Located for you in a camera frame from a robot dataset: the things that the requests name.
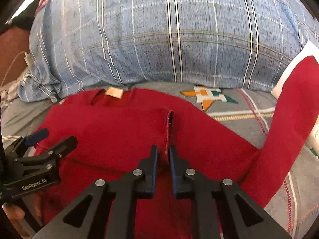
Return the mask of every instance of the triangular cutout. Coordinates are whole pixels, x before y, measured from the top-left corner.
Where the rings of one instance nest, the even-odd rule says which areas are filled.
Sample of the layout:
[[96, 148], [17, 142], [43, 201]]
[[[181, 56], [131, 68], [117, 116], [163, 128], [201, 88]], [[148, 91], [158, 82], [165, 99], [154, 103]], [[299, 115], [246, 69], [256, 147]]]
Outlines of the triangular cutout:
[[90, 207], [92, 199], [92, 195], [88, 195], [86, 198], [84, 198], [63, 218], [63, 222], [73, 227], [80, 228], [83, 224], [84, 218], [87, 214], [87, 210]]
[[235, 200], [246, 227], [251, 227], [264, 221], [241, 196], [235, 195]]

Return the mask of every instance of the metal screw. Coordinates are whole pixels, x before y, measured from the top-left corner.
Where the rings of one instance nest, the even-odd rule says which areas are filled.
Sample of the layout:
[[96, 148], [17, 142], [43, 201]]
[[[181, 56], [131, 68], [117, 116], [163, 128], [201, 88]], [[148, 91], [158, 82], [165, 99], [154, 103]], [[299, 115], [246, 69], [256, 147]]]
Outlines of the metal screw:
[[133, 171], [133, 174], [134, 174], [135, 176], [140, 176], [140, 175], [142, 175], [142, 173], [143, 173], [143, 171], [140, 170], [140, 169], [135, 169], [135, 170]]
[[186, 174], [187, 175], [194, 175], [196, 172], [195, 172], [195, 170], [194, 169], [187, 169], [186, 170]]
[[99, 179], [95, 182], [95, 185], [98, 187], [102, 187], [105, 184], [105, 180]]
[[223, 184], [225, 184], [226, 186], [230, 186], [230, 185], [232, 185], [232, 180], [231, 179], [224, 179]]

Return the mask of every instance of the red fabric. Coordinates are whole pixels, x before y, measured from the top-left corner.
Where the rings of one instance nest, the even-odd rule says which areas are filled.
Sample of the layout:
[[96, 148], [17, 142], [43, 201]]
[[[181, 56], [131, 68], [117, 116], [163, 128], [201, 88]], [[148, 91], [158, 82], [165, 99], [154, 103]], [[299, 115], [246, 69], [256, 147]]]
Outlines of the red fabric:
[[[208, 178], [239, 182], [246, 177], [244, 190], [264, 207], [282, 184], [319, 113], [314, 78], [309, 81], [307, 75], [296, 81], [305, 68], [319, 72], [313, 58], [295, 68], [298, 73], [283, 88], [261, 150], [191, 103], [164, 93], [134, 89], [119, 100], [95, 90], [68, 97], [63, 105], [52, 107], [40, 127], [48, 128], [50, 135], [39, 144], [38, 154], [70, 135], [79, 141], [77, 149], [61, 162], [61, 184], [42, 193], [43, 222], [49, 222], [94, 180], [111, 181], [133, 170], [149, 154], [150, 146], [157, 144], [161, 161], [155, 198], [138, 201], [136, 238], [191, 238], [190, 201], [173, 199], [171, 191], [168, 136], [179, 156]], [[305, 98], [313, 100], [302, 103]], [[306, 119], [298, 118], [298, 112], [309, 111]]]

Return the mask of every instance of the human hand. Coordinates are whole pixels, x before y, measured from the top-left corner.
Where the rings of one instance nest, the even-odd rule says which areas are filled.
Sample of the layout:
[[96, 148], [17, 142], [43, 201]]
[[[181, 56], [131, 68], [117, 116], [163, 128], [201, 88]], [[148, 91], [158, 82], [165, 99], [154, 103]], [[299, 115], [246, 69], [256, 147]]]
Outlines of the human hand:
[[[41, 197], [38, 194], [35, 194], [33, 197], [33, 207], [35, 210], [35, 214], [41, 219]], [[24, 219], [24, 211], [20, 207], [9, 203], [3, 204], [2, 208], [17, 232], [22, 237], [29, 237], [29, 234], [19, 223], [19, 220]]]

